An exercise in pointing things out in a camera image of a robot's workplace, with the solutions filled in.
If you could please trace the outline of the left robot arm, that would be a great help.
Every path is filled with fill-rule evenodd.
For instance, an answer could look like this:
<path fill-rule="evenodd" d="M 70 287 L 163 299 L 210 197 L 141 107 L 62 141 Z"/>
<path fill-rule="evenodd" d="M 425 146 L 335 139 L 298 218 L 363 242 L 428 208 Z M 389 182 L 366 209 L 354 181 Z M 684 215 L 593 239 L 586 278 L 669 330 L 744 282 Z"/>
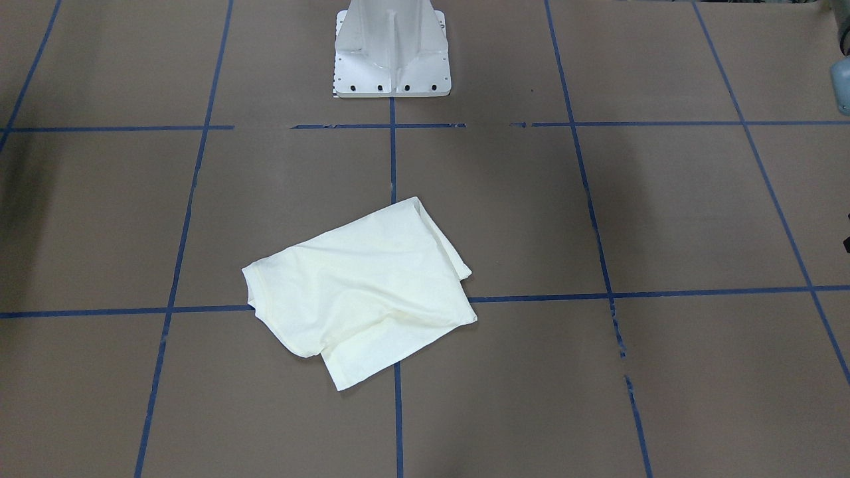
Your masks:
<path fill-rule="evenodd" d="M 837 43 L 843 58 L 831 66 L 831 82 L 838 112 L 849 116 L 849 1 L 829 1 L 837 24 Z"/>

